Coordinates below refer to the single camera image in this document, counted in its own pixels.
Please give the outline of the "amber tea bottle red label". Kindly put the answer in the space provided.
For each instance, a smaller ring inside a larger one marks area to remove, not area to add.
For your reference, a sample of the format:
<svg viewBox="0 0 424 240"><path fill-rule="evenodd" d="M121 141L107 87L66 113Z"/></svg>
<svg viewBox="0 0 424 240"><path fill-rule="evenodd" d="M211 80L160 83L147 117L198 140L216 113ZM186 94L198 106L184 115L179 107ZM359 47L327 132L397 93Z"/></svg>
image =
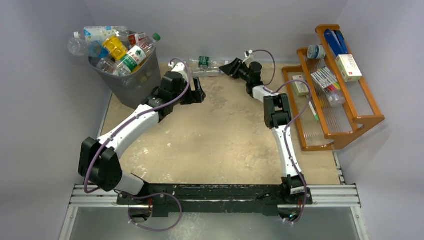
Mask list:
<svg viewBox="0 0 424 240"><path fill-rule="evenodd" d="M133 33L128 36L128 41L131 46L134 46L146 37L147 35L145 32Z"/></svg>

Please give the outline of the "green label clear bottle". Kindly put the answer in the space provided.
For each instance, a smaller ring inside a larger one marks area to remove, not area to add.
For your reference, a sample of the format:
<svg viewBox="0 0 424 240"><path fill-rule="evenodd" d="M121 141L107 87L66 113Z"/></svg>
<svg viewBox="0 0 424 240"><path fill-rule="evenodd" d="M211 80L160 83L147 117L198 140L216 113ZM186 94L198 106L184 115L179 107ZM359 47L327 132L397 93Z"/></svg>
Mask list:
<svg viewBox="0 0 424 240"><path fill-rule="evenodd" d="M228 60L222 60L219 58L213 58L209 56L193 57L193 58L190 58L189 61L191 64L193 64L199 69L219 68L221 66L224 66L230 63Z"/></svg>

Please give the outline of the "blue label water bottle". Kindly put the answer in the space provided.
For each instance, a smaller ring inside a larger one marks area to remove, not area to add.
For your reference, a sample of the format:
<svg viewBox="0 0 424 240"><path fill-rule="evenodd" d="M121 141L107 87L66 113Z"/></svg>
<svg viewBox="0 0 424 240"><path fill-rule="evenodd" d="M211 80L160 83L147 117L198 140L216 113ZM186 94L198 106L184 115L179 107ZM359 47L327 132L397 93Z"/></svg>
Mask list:
<svg viewBox="0 0 424 240"><path fill-rule="evenodd" d="M110 37L118 37L122 42L127 41L130 32L126 26L86 26L82 31L75 31L73 36L89 42L103 43Z"/></svg>

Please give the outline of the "yellow plastic bottle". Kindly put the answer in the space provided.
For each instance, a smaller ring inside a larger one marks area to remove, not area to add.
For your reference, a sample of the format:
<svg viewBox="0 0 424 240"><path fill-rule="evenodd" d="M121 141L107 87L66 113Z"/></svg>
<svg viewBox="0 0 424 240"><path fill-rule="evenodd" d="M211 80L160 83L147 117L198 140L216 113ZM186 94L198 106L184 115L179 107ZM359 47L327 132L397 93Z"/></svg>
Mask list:
<svg viewBox="0 0 424 240"><path fill-rule="evenodd" d="M120 61L128 52L127 47L117 36L107 38L102 46L109 52L109 54L117 61Z"/></svg>

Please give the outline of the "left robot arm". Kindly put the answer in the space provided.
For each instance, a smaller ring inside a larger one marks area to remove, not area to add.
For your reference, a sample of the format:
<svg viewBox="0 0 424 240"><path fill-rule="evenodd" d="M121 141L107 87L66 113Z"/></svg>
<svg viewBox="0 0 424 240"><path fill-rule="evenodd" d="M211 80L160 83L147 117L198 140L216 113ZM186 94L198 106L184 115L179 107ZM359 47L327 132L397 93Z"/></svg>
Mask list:
<svg viewBox="0 0 424 240"><path fill-rule="evenodd" d="M120 158L138 138L170 115L176 105L202 103L206 98L200 80L193 78L194 89L182 71L168 71L160 86L153 88L136 110L113 130L97 139L86 138L81 145L78 174L98 188L129 194L138 205L146 203L146 182L122 170Z"/></svg>

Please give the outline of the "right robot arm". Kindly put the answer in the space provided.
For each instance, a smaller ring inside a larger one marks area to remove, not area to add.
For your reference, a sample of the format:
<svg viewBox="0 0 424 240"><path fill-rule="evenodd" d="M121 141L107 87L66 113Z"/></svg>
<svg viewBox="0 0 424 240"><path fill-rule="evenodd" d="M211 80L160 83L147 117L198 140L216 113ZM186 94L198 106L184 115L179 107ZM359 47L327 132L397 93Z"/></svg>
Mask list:
<svg viewBox="0 0 424 240"><path fill-rule="evenodd" d="M233 62L219 67L220 71L233 79L245 81L247 94L263 103L264 123L271 130L276 141L281 162L282 200L288 204L308 196L308 187L296 158L292 137L292 112L288 95L274 93L262 81L262 65L251 62L249 65L236 58Z"/></svg>

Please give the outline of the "green white label bottle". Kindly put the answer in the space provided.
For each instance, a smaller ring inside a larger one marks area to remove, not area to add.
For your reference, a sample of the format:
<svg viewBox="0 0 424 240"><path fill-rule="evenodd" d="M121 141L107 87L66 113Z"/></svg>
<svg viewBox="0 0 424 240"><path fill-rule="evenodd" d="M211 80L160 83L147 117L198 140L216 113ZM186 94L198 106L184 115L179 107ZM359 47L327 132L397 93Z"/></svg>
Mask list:
<svg viewBox="0 0 424 240"><path fill-rule="evenodd" d="M115 63L113 75L121 77L135 72L153 54L160 40L161 36L158 33L140 40Z"/></svg>

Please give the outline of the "clear bottle white cap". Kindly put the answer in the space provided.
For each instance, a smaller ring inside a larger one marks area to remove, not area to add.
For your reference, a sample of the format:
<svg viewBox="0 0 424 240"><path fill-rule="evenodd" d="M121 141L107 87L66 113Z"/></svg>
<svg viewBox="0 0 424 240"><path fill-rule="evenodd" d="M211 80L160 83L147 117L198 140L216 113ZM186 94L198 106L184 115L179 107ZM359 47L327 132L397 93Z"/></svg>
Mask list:
<svg viewBox="0 0 424 240"><path fill-rule="evenodd" d="M99 60L99 62L96 65L96 68L98 70L103 71L104 73L110 74L110 75L117 75L118 72L116 71L116 62L111 57L104 57Z"/></svg>

